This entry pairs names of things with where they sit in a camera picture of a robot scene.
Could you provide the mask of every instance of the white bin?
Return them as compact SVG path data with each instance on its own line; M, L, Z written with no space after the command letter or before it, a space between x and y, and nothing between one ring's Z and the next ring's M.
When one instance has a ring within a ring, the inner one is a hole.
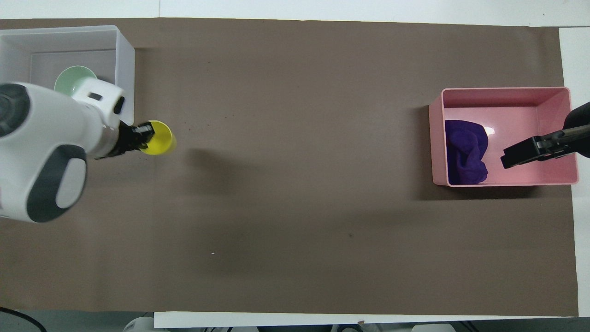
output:
M53 89L57 76L71 66L88 67L124 89L121 120L133 124L135 49L116 26L0 30L0 83Z

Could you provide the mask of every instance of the purple cloth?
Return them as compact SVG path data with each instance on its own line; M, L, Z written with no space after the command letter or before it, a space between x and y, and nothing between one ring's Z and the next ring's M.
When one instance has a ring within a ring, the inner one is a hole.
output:
M483 126L461 120L446 120L447 164L450 184L478 184L487 178L486 165L481 161L487 149L487 134Z

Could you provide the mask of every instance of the green cup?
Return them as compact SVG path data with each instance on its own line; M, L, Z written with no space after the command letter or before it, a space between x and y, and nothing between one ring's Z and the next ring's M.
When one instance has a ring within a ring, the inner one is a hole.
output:
M96 75L92 70L84 66L72 66L66 68L55 80L55 86L53 89L57 92L61 92L64 95L72 96L82 82L91 77L96 78Z

